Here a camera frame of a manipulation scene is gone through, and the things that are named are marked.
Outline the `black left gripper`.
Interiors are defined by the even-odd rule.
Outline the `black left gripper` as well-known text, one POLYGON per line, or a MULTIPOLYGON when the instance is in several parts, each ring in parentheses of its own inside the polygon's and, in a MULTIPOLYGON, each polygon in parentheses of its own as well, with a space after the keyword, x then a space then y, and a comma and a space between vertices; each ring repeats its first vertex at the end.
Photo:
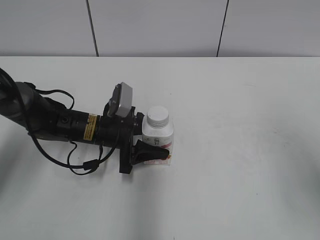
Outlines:
POLYGON ((109 110, 109 106, 104 107, 96 133, 96 143, 110 148, 100 159, 101 163, 119 149, 119 172, 130 174, 134 165, 152 160, 165 160, 169 156, 168 149, 149 145, 141 140, 133 146, 133 133, 135 136, 142 135, 145 116, 142 112, 137 112, 135 116, 135 107, 132 107, 126 117, 120 117, 108 116, 109 110))

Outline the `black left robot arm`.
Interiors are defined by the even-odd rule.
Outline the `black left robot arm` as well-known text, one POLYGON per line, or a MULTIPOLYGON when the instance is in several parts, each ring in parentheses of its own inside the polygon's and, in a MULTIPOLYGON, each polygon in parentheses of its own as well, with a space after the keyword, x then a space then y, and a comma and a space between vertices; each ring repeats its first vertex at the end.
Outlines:
POLYGON ((150 160, 163 160, 169 150, 149 145, 140 136, 144 115, 132 105, 133 90, 124 82, 117 84, 102 115, 74 110, 50 98, 49 90, 40 90, 29 82, 14 81, 0 72, 0 113, 5 118, 24 127, 40 153, 51 162, 83 176, 95 172, 115 150, 119 150, 119 171, 129 174, 134 165, 150 160), (50 157, 40 141, 85 143, 96 145, 109 152, 99 153, 98 158, 72 165, 50 157))

